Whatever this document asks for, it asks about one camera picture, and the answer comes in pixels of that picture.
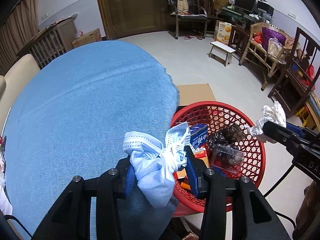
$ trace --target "orange box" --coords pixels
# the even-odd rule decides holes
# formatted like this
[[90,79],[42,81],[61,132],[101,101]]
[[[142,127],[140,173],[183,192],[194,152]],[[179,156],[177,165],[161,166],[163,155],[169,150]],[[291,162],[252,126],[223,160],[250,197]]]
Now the orange box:
[[[194,152],[193,154],[197,159],[203,160],[207,168],[209,168],[209,160],[205,148],[196,149],[196,152]],[[186,169],[183,169],[182,171],[177,171],[176,174],[178,179],[183,179],[187,176]]]

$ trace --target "rattan chair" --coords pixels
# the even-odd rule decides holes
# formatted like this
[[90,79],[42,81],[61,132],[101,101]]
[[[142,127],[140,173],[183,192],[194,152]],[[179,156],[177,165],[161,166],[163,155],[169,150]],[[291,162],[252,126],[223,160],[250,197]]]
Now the rattan chair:
[[[264,83],[261,87],[261,90],[263,91],[266,87],[266,85],[269,83],[269,79],[274,75],[274,73],[278,69],[279,63],[279,58],[282,54],[286,53],[289,54],[291,51],[290,49],[287,49],[286,47],[283,47],[281,51],[279,52],[277,57],[272,57],[268,55],[267,51],[258,43],[256,43],[252,38],[255,33],[262,32],[262,27],[269,27],[269,24],[267,23],[255,23],[250,26],[250,36],[249,36],[249,41],[244,49],[244,53],[240,59],[239,65],[242,65],[242,63],[247,60],[249,62],[252,62],[259,67],[267,67],[268,70],[268,75],[265,74],[264,72]],[[284,31],[280,30],[278,31],[279,33],[283,34],[287,40],[290,39],[291,37],[286,34]],[[259,65],[253,60],[249,59],[247,57],[248,52],[251,52],[263,65]]]

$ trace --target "black chair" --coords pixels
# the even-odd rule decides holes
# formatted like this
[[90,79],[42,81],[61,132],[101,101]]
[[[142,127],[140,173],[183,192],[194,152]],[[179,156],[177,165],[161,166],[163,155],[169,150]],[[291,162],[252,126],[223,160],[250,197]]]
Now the black chair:
[[[178,0],[169,0],[169,5],[170,5],[170,13],[175,12],[175,15],[172,15],[172,17],[176,18],[176,31],[175,32],[171,32],[169,31],[169,34],[174,37],[176,40],[178,39],[179,36],[179,21],[186,21],[186,22],[203,22],[204,23],[204,32],[203,32],[203,38],[205,38],[205,35],[207,33],[207,25],[208,25],[208,15],[207,15],[207,11],[199,6],[193,3],[193,0],[187,0],[188,1],[188,5],[189,5],[189,10],[188,13],[191,15],[196,15],[196,16],[191,16],[191,15],[179,15],[178,14]],[[198,10],[197,8],[200,8],[200,10],[202,10],[204,13],[204,15],[199,15],[198,14]]]

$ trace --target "red bag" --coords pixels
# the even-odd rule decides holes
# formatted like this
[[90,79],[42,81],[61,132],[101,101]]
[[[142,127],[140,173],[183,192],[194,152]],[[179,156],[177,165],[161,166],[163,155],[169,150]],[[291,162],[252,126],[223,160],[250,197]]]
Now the red bag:
[[253,38],[253,40],[258,44],[262,44],[262,33],[256,33],[256,36]]
[[[307,70],[306,70],[306,73],[307,73],[308,77],[313,81],[313,79],[314,79],[314,77],[315,77],[315,68],[314,68],[314,66],[313,66],[313,65],[309,65],[308,68],[307,68]],[[301,82],[303,85],[305,85],[306,87],[310,86],[310,84],[311,84],[308,80],[306,80],[306,79],[304,79],[304,78],[303,78],[303,79],[301,78],[300,82]]]

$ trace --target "beige sofa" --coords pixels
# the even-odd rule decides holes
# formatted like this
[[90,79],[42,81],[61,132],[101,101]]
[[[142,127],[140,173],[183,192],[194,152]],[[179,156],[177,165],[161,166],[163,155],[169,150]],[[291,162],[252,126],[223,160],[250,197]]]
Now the beige sofa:
[[19,59],[5,76],[0,76],[0,133],[10,107],[25,85],[39,71],[40,68],[33,56],[27,54]]

